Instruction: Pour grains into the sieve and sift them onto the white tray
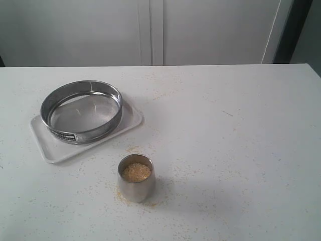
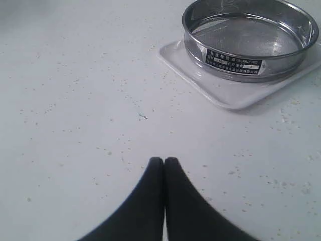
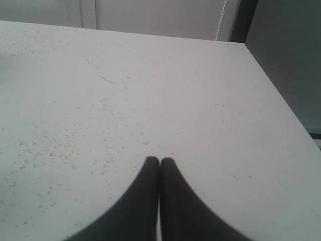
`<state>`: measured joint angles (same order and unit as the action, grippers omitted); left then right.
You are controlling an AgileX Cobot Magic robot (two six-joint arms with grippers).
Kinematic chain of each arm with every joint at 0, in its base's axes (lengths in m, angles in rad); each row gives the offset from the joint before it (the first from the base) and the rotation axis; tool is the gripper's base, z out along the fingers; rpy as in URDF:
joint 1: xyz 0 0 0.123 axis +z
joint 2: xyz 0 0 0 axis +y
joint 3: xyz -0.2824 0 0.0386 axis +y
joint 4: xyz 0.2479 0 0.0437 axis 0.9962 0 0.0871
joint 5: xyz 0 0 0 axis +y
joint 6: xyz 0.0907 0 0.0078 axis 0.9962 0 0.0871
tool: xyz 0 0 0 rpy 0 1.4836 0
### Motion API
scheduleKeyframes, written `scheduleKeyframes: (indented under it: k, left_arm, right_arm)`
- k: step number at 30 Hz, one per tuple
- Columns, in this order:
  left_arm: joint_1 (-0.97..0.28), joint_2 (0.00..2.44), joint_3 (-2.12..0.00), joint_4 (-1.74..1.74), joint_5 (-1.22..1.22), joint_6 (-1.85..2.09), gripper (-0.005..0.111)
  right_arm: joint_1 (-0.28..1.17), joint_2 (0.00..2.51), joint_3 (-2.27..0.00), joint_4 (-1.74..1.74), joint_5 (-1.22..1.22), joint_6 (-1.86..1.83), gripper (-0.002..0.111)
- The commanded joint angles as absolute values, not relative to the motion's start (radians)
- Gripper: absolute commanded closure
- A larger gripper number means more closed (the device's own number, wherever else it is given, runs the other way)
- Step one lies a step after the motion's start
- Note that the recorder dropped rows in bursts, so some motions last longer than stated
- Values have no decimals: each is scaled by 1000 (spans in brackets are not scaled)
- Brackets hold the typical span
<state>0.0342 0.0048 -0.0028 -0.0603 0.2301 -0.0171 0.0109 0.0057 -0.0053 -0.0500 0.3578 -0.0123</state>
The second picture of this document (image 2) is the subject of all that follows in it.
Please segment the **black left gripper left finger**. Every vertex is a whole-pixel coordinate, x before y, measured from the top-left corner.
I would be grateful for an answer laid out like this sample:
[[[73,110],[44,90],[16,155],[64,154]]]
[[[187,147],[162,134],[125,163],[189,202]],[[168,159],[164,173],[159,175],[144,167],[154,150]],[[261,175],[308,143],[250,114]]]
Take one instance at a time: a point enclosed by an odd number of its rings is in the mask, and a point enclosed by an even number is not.
[[[152,157],[140,181],[120,207],[81,240],[162,240],[164,162]]]

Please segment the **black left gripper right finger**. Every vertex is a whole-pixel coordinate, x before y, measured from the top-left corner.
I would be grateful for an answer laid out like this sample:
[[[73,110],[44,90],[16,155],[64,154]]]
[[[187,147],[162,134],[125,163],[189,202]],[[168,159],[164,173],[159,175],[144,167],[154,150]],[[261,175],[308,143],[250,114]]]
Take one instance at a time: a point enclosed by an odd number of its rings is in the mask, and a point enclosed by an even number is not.
[[[200,195],[177,158],[165,159],[164,174],[168,240],[256,240]]]

